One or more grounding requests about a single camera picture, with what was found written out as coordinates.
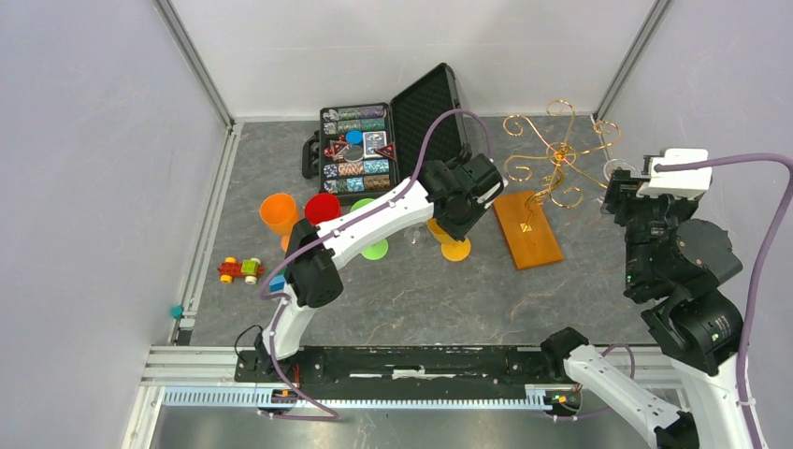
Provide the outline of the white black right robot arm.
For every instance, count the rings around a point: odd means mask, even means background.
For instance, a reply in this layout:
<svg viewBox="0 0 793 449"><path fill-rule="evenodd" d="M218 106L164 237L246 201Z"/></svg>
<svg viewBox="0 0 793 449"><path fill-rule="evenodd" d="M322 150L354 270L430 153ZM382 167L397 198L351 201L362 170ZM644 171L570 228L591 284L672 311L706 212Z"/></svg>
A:
<svg viewBox="0 0 793 449"><path fill-rule="evenodd" d="M602 205L625 230L625 296L679 376L688 407L651 394L567 327L541 344L542 374L600 398L652 448L760 448L752 404L739 383L749 319L719 290L742 270L728 233L695 217L704 185L689 178L613 172Z"/></svg>

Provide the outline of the red wine glass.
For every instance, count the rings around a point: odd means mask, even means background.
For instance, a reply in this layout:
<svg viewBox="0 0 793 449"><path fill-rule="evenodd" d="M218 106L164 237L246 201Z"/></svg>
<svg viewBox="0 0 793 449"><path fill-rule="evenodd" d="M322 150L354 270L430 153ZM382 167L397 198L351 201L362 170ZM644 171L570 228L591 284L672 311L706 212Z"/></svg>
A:
<svg viewBox="0 0 793 449"><path fill-rule="evenodd" d="M339 199L329 193L317 194L306 203L304 216L312 225L337 219L341 216Z"/></svg>

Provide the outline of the green wine glass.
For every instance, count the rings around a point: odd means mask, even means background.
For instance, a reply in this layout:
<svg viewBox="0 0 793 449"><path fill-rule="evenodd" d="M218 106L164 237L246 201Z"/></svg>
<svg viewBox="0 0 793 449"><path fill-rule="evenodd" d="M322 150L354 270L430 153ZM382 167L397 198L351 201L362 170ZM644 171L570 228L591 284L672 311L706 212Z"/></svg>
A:
<svg viewBox="0 0 793 449"><path fill-rule="evenodd" d="M364 198L356 201L353 203L351 207L351 211L356 211L360 208L363 208L367 204L371 203L373 198ZM386 239L382 239L377 243L374 243L368 246L361 252L361 255L369 260L369 261L376 261L384 258L389 250L389 243Z"/></svg>

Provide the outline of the yellow wine glass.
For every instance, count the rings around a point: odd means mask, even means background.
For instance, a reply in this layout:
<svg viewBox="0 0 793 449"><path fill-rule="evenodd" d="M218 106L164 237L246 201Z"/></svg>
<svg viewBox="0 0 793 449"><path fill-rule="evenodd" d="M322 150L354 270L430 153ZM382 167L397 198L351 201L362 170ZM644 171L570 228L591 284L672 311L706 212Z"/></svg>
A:
<svg viewBox="0 0 793 449"><path fill-rule="evenodd" d="M440 244L441 254L445 259L451 262L461 262L470 255L470 239L456 240L452 238L440 227L436 219L430 219L426 224L432 236Z"/></svg>

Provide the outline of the clear wine glass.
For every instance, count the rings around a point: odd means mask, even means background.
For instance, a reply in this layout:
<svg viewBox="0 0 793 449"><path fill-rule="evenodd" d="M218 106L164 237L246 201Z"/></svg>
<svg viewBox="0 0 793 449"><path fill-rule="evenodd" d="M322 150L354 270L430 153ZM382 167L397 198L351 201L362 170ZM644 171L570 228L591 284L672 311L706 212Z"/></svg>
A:
<svg viewBox="0 0 793 449"><path fill-rule="evenodd" d="M428 231L425 224L409 226L404 231L406 241L413 247L424 247L428 243Z"/></svg>
<svg viewBox="0 0 793 449"><path fill-rule="evenodd" d="M635 189L642 179L641 172L631 163L622 159L612 159L603 167L606 178L606 190L602 204L611 204L618 200L624 191Z"/></svg>

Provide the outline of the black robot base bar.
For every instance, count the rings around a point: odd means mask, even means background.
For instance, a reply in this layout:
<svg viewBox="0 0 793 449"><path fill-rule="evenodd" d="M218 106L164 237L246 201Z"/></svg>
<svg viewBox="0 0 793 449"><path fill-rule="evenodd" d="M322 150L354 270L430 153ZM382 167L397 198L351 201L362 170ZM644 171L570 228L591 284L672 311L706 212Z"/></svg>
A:
<svg viewBox="0 0 793 449"><path fill-rule="evenodd" d="M304 394L332 399L519 399L528 385L570 392L560 363L528 346L306 346L278 364L238 353L238 383L276 383L283 371Z"/></svg>

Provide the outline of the orange wine glass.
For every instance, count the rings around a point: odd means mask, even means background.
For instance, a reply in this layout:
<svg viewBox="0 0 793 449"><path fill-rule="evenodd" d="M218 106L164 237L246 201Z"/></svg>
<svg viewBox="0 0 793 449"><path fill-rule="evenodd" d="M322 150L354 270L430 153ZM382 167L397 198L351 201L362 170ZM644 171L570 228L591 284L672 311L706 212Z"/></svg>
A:
<svg viewBox="0 0 793 449"><path fill-rule="evenodd" d="M286 193L276 193L263 200L259 215L265 225L281 237L281 248L286 251L296 223L301 220L295 199Z"/></svg>

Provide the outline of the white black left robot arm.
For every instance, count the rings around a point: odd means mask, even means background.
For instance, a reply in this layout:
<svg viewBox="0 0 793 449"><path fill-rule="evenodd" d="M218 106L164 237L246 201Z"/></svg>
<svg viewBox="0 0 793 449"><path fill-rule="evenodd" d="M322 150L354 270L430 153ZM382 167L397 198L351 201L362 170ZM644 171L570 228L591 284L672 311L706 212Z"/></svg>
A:
<svg viewBox="0 0 793 449"><path fill-rule="evenodd" d="M292 373L293 355L314 313L340 296L340 271L367 247L429 220L462 241L506 184L485 154L453 167L430 160L359 210L318 225L299 220L284 259L269 274L283 275L282 289L271 290L264 281L260 291L263 300L275 302L276 310L269 324L259 329L254 344L257 367L276 382Z"/></svg>

